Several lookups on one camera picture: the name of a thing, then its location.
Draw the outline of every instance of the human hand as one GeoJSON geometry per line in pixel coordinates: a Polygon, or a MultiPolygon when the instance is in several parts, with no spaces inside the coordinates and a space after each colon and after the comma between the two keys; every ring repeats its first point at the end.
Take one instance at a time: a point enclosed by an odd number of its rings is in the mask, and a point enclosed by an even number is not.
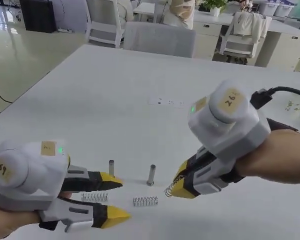
{"type": "Polygon", "coordinates": [[[245,177],[300,184],[300,134],[292,130],[272,131],[261,146],[239,159],[235,168],[245,177]]]}
{"type": "MultiPolygon", "coordinates": [[[[61,197],[70,198],[70,192],[60,193],[61,197]]],[[[3,211],[0,210],[0,239],[5,238],[18,228],[29,225],[38,224],[40,217],[35,211],[3,211]]]]}

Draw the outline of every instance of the metal spring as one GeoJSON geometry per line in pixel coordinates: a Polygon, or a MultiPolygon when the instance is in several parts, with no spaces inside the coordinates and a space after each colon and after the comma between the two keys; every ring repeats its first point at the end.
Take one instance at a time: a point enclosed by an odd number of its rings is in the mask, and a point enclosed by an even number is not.
{"type": "Polygon", "coordinates": [[[146,207],[158,205],[157,196],[145,196],[145,197],[134,197],[133,206],[135,207],[146,207]]]}
{"type": "Polygon", "coordinates": [[[174,188],[174,186],[177,184],[177,182],[179,182],[181,179],[183,179],[185,176],[184,175],[180,175],[178,176],[175,180],[173,180],[173,182],[164,190],[164,194],[168,197],[171,198],[171,191],[174,188]]]}
{"type": "Polygon", "coordinates": [[[107,192],[83,192],[81,194],[81,201],[83,202],[107,202],[108,193],[107,192]]]}

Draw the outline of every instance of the white chair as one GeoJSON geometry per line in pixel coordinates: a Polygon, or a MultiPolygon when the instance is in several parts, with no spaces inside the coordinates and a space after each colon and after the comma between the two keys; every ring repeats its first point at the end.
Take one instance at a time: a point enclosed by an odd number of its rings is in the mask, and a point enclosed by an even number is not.
{"type": "Polygon", "coordinates": [[[231,61],[231,57],[251,59],[256,56],[259,42],[253,43],[252,37],[249,36],[234,35],[234,20],[225,35],[221,34],[220,37],[221,41],[218,42],[216,50],[221,55],[230,56],[227,62],[231,61]]]}
{"type": "Polygon", "coordinates": [[[195,30],[129,21],[125,25],[123,49],[192,58],[195,38],[195,30]]]}
{"type": "Polygon", "coordinates": [[[125,32],[121,29],[117,0],[83,0],[86,6],[85,38],[120,47],[125,32]]]}

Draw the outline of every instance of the white desk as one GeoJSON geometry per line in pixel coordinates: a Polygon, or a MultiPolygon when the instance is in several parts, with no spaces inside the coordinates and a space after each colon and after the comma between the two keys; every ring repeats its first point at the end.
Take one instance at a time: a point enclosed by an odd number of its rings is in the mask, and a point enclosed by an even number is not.
{"type": "MultiPolygon", "coordinates": [[[[222,13],[219,17],[196,11],[193,29],[197,32],[195,57],[212,59],[221,27],[229,26],[233,15],[222,13]]],[[[272,20],[265,40],[258,46],[257,56],[249,63],[259,67],[293,71],[300,58],[300,30],[272,20]]]]}
{"type": "Polygon", "coordinates": [[[145,14],[152,16],[153,14],[155,14],[155,4],[150,2],[142,2],[133,10],[133,12],[135,14],[145,14]]]}
{"type": "MultiPolygon", "coordinates": [[[[241,81],[247,93],[277,85],[300,88],[300,73],[91,45],[79,48],[0,114],[0,142],[65,138],[71,162],[91,171],[107,171],[108,160],[114,159],[115,174],[125,184],[109,191],[108,204],[126,209],[132,218],[113,228],[69,234],[62,224],[54,232],[27,226],[8,239],[300,240],[300,185],[251,177],[196,199],[163,193],[200,143],[188,128],[188,108],[149,105],[149,97],[191,103],[228,78],[241,81]],[[151,164],[157,168],[154,186],[148,187],[151,164]],[[158,196],[157,206],[132,206],[133,197],[153,195],[158,196]]],[[[282,121],[279,107],[269,105],[268,116],[282,121]]]]}

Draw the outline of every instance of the number label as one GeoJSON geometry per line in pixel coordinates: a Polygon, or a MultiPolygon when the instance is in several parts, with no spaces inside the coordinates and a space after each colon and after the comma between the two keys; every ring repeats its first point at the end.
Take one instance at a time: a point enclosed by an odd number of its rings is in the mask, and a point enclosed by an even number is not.
{"type": "Polygon", "coordinates": [[[228,88],[218,107],[228,114],[233,114],[244,100],[244,96],[235,88],[228,88]]]}
{"type": "Polygon", "coordinates": [[[201,110],[207,104],[207,97],[203,97],[195,103],[195,112],[201,110]]]}
{"type": "Polygon", "coordinates": [[[0,158],[0,178],[6,183],[9,183],[13,172],[6,166],[3,159],[0,158]]]}
{"type": "Polygon", "coordinates": [[[54,141],[42,141],[41,142],[41,155],[55,156],[56,155],[56,143],[54,141]]]}

